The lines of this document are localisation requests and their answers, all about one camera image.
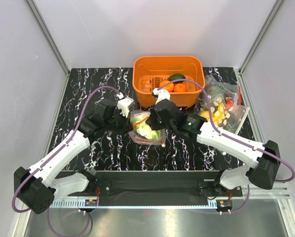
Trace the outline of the orange fake orange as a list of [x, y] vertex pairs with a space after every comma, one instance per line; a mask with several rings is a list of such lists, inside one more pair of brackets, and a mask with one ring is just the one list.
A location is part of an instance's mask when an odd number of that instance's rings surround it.
[[174, 90], [174, 84], [170, 82], [169, 80], [163, 80], [162, 82], [160, 82], [159, 88], [165, 89], [168, 92], [172, 92]]
[[187, 91], [187, 86], [184, 83], [177, 83], [174, 86], [174, 90], [175, 93], [184, 93]]

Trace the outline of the fake cauliflower with leaves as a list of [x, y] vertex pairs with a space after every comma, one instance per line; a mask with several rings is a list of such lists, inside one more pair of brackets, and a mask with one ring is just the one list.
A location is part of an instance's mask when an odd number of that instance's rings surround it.
[[160, 137], [160, 131], [152, 130], [151, 127], [146, 124], [145, 122], [142, 122], [135, 126], [135, 131], [137, 134], [139, 134], [142, 137], [145, 137], [146, 139], [157, 141]]

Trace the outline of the clear orange-zip bag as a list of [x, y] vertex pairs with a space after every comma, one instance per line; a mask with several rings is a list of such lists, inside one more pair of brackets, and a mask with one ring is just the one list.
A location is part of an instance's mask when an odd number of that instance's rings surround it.
[[155, 145], [165, 148], [165, 130], [152, 130], [147, 124], [150, 112], [135, 110], [130, 113], [133, 130], [128, 133], [133, 142], [141, 145]]

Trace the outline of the dark green fake avocado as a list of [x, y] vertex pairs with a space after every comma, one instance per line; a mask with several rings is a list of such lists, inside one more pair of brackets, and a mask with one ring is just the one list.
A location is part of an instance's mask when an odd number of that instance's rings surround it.
[[185, 79], [185, 76], [183, 74], [174, 74], [168, 77], [169, 81], [174, 81], [177, 79]]

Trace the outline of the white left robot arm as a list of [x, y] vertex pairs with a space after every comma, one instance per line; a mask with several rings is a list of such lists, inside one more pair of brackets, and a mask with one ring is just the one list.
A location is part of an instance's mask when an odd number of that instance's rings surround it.
[[90, 147], [101, 133], [114, 131], [124, 135], [132, 131], [130, 108], [133, 105], [134, 100], [129, 97], [116, 103], [111, 100], [99, 102], [93, 112], [82, 115], [76, 128], [48, 155], [27, 169], [19, 167], [13, 177], [13, 210], [20, 212], [15, 205], [16, 199], [22, 201], [28, 210], [41, 214], [56, 198], [77, 192], [92, 195], [96, 190], [94, 175], [86, 171], [60, 179], [57, 175], [74, 157]]

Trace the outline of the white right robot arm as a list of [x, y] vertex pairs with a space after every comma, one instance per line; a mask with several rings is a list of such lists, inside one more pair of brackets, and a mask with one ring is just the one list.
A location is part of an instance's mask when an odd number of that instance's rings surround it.
[[151, 108], [147, 124], [153, 130], [167, 129], [181, 139], [214, 147], [244, 163], [219, 172], [213, 184], [216, 194], [224, 196], [230, 190], [248, 184], [264, 190], [273, 188], [281, 163], [276, 142], [269, 140], [263, 144], [216, 128], [206, 118], [186, 114], [167, 99]]

